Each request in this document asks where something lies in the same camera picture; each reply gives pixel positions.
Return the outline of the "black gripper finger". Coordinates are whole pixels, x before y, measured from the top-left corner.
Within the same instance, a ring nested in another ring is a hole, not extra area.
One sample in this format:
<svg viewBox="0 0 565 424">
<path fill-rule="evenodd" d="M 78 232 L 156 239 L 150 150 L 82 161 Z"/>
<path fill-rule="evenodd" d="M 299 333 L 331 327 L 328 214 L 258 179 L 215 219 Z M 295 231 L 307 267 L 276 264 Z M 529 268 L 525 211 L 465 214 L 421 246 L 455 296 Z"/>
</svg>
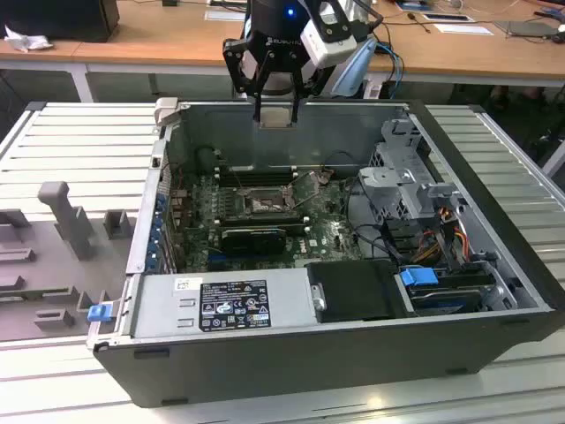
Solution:
<svg viewBox="0 0 565 424">
<path fill-rule="evenodd" d="M 310 79 L 304 81 L 302 76 L 303 66 L 304 65 L 300 62 L 298 56 L 294 52 L 291 52 L 290 75 L 293 87 L 293 102 L 290 115 L 291 125 L 298 122 L 298 109 L 300 102 L 310 96 L 320 95 L 335 70 L 333 65 L 321 69 L 316 68 Z"/>
<path fill-rule="evenodd" d="M 245 76 L 242 68 L 245 52 L 254 53 L 255 72 L 251 79 Z M 240 94 L 246 94 L 254 99 L 253 120 L 260 121 L 261 95 L 274 67 L 274 51 L 272 49 L 249 50 L 249 43 L 243 39 L 226 39 L 222 45 L 222 55 L 232 79 L 234 88 Z"/>
</svg>

